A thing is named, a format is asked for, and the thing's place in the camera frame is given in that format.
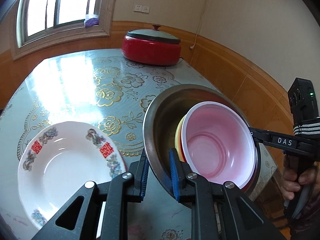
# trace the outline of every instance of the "orange wainscoting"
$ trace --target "orange wainscoting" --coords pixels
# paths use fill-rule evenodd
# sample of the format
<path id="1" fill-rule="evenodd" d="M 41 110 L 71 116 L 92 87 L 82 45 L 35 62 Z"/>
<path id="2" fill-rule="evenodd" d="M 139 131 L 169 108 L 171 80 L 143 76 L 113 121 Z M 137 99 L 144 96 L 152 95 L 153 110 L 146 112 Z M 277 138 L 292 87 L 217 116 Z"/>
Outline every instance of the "orange wainscoting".
<path id="1" fill-rule="evenodd" d="M 120 48 L 128 30 L 152 28 L 142 22 L 114 21 L 111 36 L 71 41 L 41 49 L 13 61 L 8 50 L 0 54 L 0 109 L 33 68 L 45 58 L 91 49 Z M 253 127 L 292 134 L 287 91 L 251 61 L 207 38 L 162 26 L 161 30 L 181 39 L 181 57 L 236 103 Z M 269 149 L 280 169 L 281 150 Z"/>

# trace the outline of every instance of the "metal basin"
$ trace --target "metal basin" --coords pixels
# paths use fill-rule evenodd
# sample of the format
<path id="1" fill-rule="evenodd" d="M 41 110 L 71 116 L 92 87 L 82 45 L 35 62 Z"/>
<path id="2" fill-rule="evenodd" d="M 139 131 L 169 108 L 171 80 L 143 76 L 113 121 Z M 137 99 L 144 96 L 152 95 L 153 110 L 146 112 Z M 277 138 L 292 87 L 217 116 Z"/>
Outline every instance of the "metal basin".
<path id="1" fill-rule="evenodd" d="M 200 85 L 177 85 L 159 94 L 149 105 L 143 122 L 143 137 L 150 167 L 163 186 L 173 196 L 170 176 L 169 149 L 174 148 L 174 135 L 178 123 L 194 105 L 204 101 L 215 101 L 234 110 L 249 126 L 242 111 L 223 94 Z M 250 195 L 257 184 L 261 155 L 256 143 L 257 161 L 255 172 L 245 188 Z"/>

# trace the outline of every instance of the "fingernail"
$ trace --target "fingernail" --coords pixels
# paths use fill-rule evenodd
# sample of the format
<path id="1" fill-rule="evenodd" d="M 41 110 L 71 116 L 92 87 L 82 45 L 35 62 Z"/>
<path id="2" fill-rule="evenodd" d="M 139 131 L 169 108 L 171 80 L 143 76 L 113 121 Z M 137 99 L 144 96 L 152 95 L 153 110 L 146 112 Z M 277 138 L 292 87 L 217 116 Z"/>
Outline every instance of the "fingernail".
<path id="1" fill-rule="evenodd" d="M 305 183 L 307 181 L 307 177 L 306 176 L 300 176 L 299 177 L 299 183 Z"/>

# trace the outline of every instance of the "floral tablecloth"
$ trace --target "floral tablecloth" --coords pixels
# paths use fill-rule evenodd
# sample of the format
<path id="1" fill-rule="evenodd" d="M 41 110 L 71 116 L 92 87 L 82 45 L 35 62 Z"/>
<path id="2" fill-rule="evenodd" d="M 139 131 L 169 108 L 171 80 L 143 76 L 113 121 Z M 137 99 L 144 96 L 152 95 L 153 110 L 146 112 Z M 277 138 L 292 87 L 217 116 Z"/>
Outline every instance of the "floral tablecloth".
<path id="1" fill-rule="evenodd" d="M 153 67 L 125 59 L 119 49 L 77 52 L 46 59 L 26 78 L 0 117 L 0 214 L 18 239 L 37 229 L 26 217 L 17 189 L 17 167 L 29 141 L 43 128 L 63 121 L 91 123 L 115 142 L 127 166 L 143 149 L 142 123 L 151 101 L 178 84 L 217 90 L 182 59 L 170 67 Z M 276 169 L 261 148 L 261 172 L 251 199 Z M 186 240 L 191 210 L 177 203 L 149 172 L 140 204 L 129 203 L 129 239 Z"/>

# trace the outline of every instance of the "window frame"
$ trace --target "window frame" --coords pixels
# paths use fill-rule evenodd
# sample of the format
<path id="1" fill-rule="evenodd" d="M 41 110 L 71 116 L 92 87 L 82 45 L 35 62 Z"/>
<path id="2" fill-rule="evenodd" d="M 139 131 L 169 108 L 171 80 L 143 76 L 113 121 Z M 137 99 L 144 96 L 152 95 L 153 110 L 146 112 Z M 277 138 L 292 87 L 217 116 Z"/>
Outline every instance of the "window frame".
<path id="1" fill-rule="evenodd" d="M 28 37 L 27 13 L 29 0 L 18 0 L 12 8 L 10 46 L 14 60 L 40 49 L 67 41 L 74 41 L 94 37 L 108 37 L 111 31 L 112 14 L 115 0 L 96 0 L 94 12 L 100 9 L 99 25 L 84 27 L 84 20 L 57 24 L 57 2 L 55 7 L 55 23 L 53 27 L 42 30 Z"/>

